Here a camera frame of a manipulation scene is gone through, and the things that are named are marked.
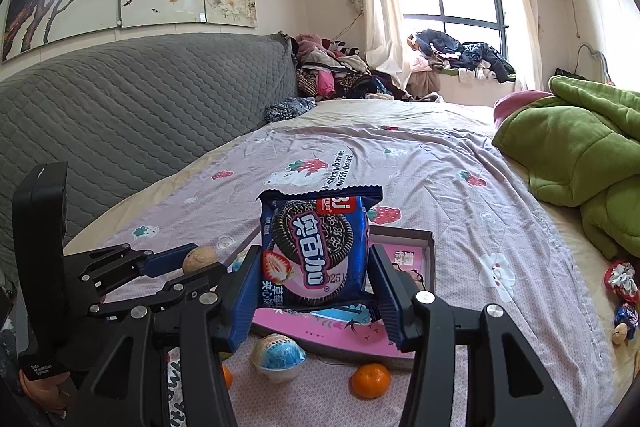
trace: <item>black device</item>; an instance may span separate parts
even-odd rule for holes
[[[179,346],[190,427],[236,427],[218,353],[247,338],[260,298],[261,248],[240,269],[214,263],[167,282],[154,295],[112,303],[101,297],[140,275],[182,265],[190,243],[161,253],[116,245],[64,257],[66,164],[36,167],[16,190],[14,230],[30,325],[19,355],[30,380],[66,371],[79,387],[70,427],[169,427],[166,354]],[[27,222],[46,234],[27,234]],[[390,340],[415,351],[400,425],[448,427],[455,346],[468,346],[469,427],[574,427],[558,389],[516,324],[499,305],[450,307],[416,291],[373,245],[367,266]]]

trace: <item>blue candy wrapper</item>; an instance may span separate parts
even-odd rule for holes
[[[313,311],[372,303],[366,293],[369,221],[381,187],[286,195],[262,202],[262,305]]]
[[[627,325],[626,337],[628,340],[632,340],[636,334],[636,328],[638,327],[638,311],[635,306],[630,302],[623,301],[616,308],[616,317],[613,323],[617,326],[625,323]]]

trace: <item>orange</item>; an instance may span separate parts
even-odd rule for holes
[[[229,368],[226,367],[225,364],[222,364],[222,372],[225,374],[226,388],[229,389],[231,387],[231,384],[234,383],[234,376],[231,374],[231,371],[229,371]]]
[[[378,398],[390,384],[391,375],[381,363],[367,363],[351,375],[351,388],[361,398]]]

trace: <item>window frame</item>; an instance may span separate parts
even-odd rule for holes
[[[420,13],[403,13],[404,18],[409,19],[423,19],[432,21],[441,21],[444,24],[445,33],[447,31],[447,23],[460,24],[466,26],[477,26],[479,28],[488,28],[491,30],[498,30],[500,32],[500,52],[507,56],[507,28],[504,23],[504,10],[502,8],[502,0],[494,0],[495,5],[495,19],[497,22],[483,21],[479,19],[468,19],[466,17],[453,17],[450,15],[444,15],[444,3],[443,0],[438,0],[440,4],[440,14],[420,14]]]

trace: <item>bed sheet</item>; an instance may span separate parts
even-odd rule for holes
[[[404,103],[386,100],[321,102],[315,110],[295,120],[270,124],[264,130],[268,132],[271,129],[302,129],[329,124],[331,126],[340,124],[398,126],[407,129],[464,129],[489,136],[493,133],[491,108],[457,106],[449,103]],[[74,238],[66,247],[65,254],[98,247],[118,230],[144,214],[150,207],[165,200],[179,187],[187,184],[194,176],[241,141],[242,137],[233,140],[233,142],[203,156],[174,176],[166,178],[119,203]],[[511,170],[516,172],[520,178],[526,179],[526,171],[522,166],[512,163]],[[562,239],[571,249],[573,258],[589,289],[605,334],[609,336],[612,331],[611,317],[614,302],[608,298],[602,287],[602,274],[606,269],[606,261],[582,234],[579,216],[574,211],[549,205],[543,206],[558,228]],[[634,345],[630,343],[629,346],[621,346],[615,350],[612,349],[610,343],[608,346],[609,353],[607,355],[610,355],[613,361],[614,385],[617,399],[620,399],[632,379]],[[339,372],[342,369],[332,368],[332,371]]]

